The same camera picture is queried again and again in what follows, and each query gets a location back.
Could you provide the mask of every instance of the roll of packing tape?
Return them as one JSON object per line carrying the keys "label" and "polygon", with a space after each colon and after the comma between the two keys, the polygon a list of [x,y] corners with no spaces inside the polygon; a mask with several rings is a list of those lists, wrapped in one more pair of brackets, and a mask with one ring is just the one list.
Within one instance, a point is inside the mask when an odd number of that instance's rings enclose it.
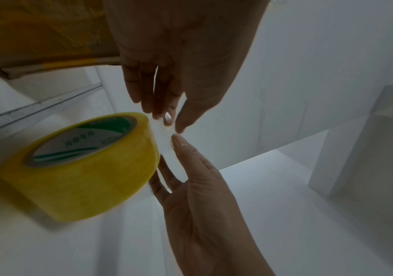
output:
{"label": "roll of packing tape", "polygon": [[148,117],[120,113],[34,142],[0,168],[0,177],[55,220],[77,221],[128,199],[158,163]]}

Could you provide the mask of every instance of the clear yellow adhesive tape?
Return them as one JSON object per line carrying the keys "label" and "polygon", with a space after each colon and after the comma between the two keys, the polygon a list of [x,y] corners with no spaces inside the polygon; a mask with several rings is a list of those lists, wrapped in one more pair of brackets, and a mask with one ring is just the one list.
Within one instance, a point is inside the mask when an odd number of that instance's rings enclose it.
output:
{"label": "clear yellow adhesive tape", "polygon": [[0,168],[0,177],[55,220],[78,221],[128,199],[158,163],[148,117],[120,113],[34,142]]}

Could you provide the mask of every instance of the yellow tape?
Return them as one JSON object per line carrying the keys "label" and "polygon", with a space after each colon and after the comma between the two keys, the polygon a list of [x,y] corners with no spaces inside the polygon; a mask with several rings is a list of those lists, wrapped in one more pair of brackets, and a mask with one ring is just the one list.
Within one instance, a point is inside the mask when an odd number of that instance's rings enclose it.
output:
{"label": "yellow tape", "polygon": [[77,221],[128,199],[158,162],[148,117],[120,113],[34,142],[0,168],[0,177],[55,220]]}

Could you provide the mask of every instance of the green stripe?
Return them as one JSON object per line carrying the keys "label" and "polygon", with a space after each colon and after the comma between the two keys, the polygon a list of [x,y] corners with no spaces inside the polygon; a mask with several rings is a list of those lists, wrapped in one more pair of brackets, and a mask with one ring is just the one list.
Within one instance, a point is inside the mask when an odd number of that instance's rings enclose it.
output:
{"label": "green stripe", "polygon": [[74,157],[74,156],[78,156],[78,155],[81,155],[81,154],[83,154],[83,152],[74,153],[74,154],[66,155],[66,156],[62,156],[62,157],[57,157],[57,158],[54,158],[54,159],[41,160],[41,161],[38,161],[38,162],[53,162],[53,161],[58,161],[58,160],[64,160],[64,159],[68,159],[68,158],[71,158],[71,157]]}
{"label": "green stripe", "polygon": [[33,159],[42,159],[42,158],[47,158],[47,157],[59,156],[62,154],[67,154],[67,153],[71,153],[71,152],[78,152],[78,151],[91,151],[91,150],[94,150],[97,148],[98,147],[90,147],[90,148],[82,148],[82,149],[76,149],[76,150],[70,150],[70,151],[59,151],[59,152],[54,152],[54,153],[49,153],[49,154],[33,156]]}

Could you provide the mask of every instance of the person's right hand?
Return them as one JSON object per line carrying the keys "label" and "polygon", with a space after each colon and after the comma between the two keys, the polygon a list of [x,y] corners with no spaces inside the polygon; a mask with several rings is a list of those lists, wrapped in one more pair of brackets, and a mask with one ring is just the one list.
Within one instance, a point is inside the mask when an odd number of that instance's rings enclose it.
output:
{"label": "person's right hand", "polygon": [[184,92],[175,123],[183,132],[222,100],[268,2],[104,0],[132,101],[155,119],[168,112],[171,124]]}
{"label": "person's right hand", "polygon": [[166,230],[185,276],[273,275],[220,172],[183,137],[172,137],[188,180],[175,178],[163,157],[149,184],[164,210]]}

